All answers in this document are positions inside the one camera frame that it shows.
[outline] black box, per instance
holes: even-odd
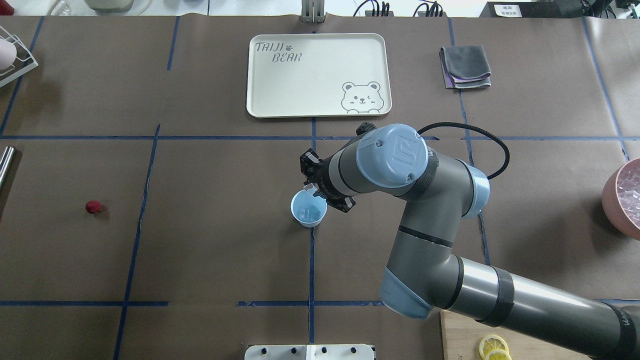
[[[511,6],[511,9],[505,9],[496,13],[494,5]],[[494,3],[487,2],[480,13],[480,17],[551,17],[561,18],[560,9],[556,3]]]

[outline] light blue cup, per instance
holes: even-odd
[[[317,226],[326,214],[326,200],[300,190],[291,199],[291,214],[304,227]]]

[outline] folded towel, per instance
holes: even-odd
[[[446,88],[491,86],[491,68],[482,46],[441,47],[440,63]]]

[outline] metal rod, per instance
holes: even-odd
[[[0,190],[2,190],[2,185],[4,184],[4,179],[6,178],[7,173],[9,173],[9,166],[11,166],[11,160],[13,160],[14,154],[14,147],[7,146],[4,148],[2,158],[0,159]]]

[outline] blue tape line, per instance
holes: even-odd
[[[127,307],[122,307],[120,313],[120,325],[118,326],[118,337],[116,338],[116,348],[113,351],[113,360],[118,360],[120,357],[120,345],[122,344],[122,333],[124,332],[124,322],[127,318]]]
[[[280,301],[239,301],[238,307],[271,307],[271,306],[309,306],[309,301],[280,300]],[[316,306],[385,306],[379,300],[315,300]]]
[[[316,339],[314,330],[314,307],[316,306],[315,281],[316,281],[316,236],[315,227],[309,229],[309,343],[313,344]]]
[[[607,103],[607,107],[609,108],[609,114],[611,115],[611,120],[613,120],[613,126],[616,128],[616,134],[618,134],[618,139],[620,140],[622,153],[624,154],[625,159],[629,161],[629,154],[627,152],[627,147],[625,146],[625,142],[622,140],[622,132],[620,131],[618,118],[616,117],[616,113],[613,111],[613,105],[611,104],[611,98],[609,98],[609,92],[607,91],[607,87],[604,85],[604,80],[602,79],[602,73],[600,72],[600,66],[598,65],[598,60],[596,60],[596,54],[593,52],[593,46],[591,45],[591,35],[589,34],[589,29],[587,27],[587,20],[585,19],[585,17],[582,17],[582,27],[584,28],[584,35],[587,38],[587,46],[589,47],[589,54],[591,55],[591,60],[593,61],[593,66],[596,69],[596,75],[598,76],[598,81],[600,82],[600,88],[602,88],[602,93],[604,94],[605,102]]]
[[[129,301],[127,306],[131,307],[166,307],[169,306],[168,301]]]
[[[471,140],[491,140],[486,136],[471,136]],[[549,141],[618,141],[617,136],[500,136],[500,140],[549,140]]]
[[[38,301],[38,300],[4,300],[0,301],[0,306],[123,306],[122,301]],[[132,301],[127,306],[169,306],[168,301]]]
[[[458,89],[458,97],[460,98],[460,111],[462,112],[462,119],[465,122],[465,125],[469,125],[467,121],[467,110],[465,109],[465,103],[462,101],[462,90]],[[469,133],[469,129],[465,129],[465,141],[467,143],[467,155],[469,156],[469,165],[475,167],[474,163],[474,155],[473,148],[471,148],[471,134]]]
[[[357,300],[338,300],[338,301],[316,301],[316,306],[385,306],[382,301],[357,301]]]
[[[355,136],[316,136],[316,140],[346,140],[349,141]]]
[[[491,258],[489,257],[489,245],[486,242],[486,229],[484,228],[484,216],[482,211],[478,214],[478,219],[480,220],[480,237],[482,238],[482,250],[484,253],[484,264],[491,266]]]
[[[316,149],[316,118],[311,118],[311,148]]]
[[[449,38],[451,39],[451,46],[456,46],[456,37],[453,36],[453,21],[450,17],[447,19],[449,20]]]
[[[269,307],[269,306],[309,306],[309,301],[300,300],[300,301],[239,301],[237,303],[238,307]]]
[[[156,158],[156,147],[158,145],[158,133],[160,132],[160,124],[156,127],[156,133],[154,135],[154,144],[151,146],[151,156],[149,157],[149,168],[147,169],[147,178],[145,181],[145,189],[142,195],[142,202],[140,205],[140,215],[138,217],[138,227],[136,229],[136,239],[133,243],[133,252],[131,254],[131,264],[129,264],[129,275],[127,276],[127,288],[124,293],[124,305],[122,306],[122,313],[120,314],[120,326],[118,327],[118,337],[116,339],[116,349],[113,352],[113,359],[117,360],[120,355],[120,344],[122,342],[122,334],[124,333],[124,325],[127,318],[127,303],[129,302],[129,295],[131,294],[131,284],[133,283],[133,272],[136,268],[136,257],[138,257],[138,245],[140,244],[140,235],[142,233],[142,219],[145,215],[145,208],[147,206],[147,196],[149,193],[149,180],[151,178],[151,170],[154,167],[154,160]]]
[[[180,17],[175,17],[175,25],[173,26],[173,38],[171,40],[171,49],[169,50],[169,61],[166,64],[166,69],[171,71],[171,64],[173,63],[173,50],[175,49],[175,39],[178,37],[178,24],[180,24]]]
[[[29,51],[31,52],[33,52],[33,48],[36,45],[36,41],[38,40],[38,35],[40,34],[40,29],[42,28],[43,21],[44,21],[44,16],[41,16],[40,21],[38,21],[38,27],[36,28],[36,32],[33,34],[31,45],[29,46]],[[9,115],[11,114],[11,109],[13,109],[13,103],[15,102],[15,98],[16,96],[18,96],[18,89],[20,88],[20,84],[22,84],[22,76],[18,78],[15,84],[15,88],[13,88],[13,93],[11,94],[9,105],[7,106],[6,112],[4,113],[2,125],[0,125],[0,135],[4,133],[4,128],[6,127],[6,123],[9,121]]]
[[[189,135],[164,135],[160,140],[313,140],[313,136],[189,136]]]
[[[122,306],[122,301],[0,301],[0,306]]]
[[[3,135],[3,140],[153,140],[153,136],[93,136],[93,135]]]

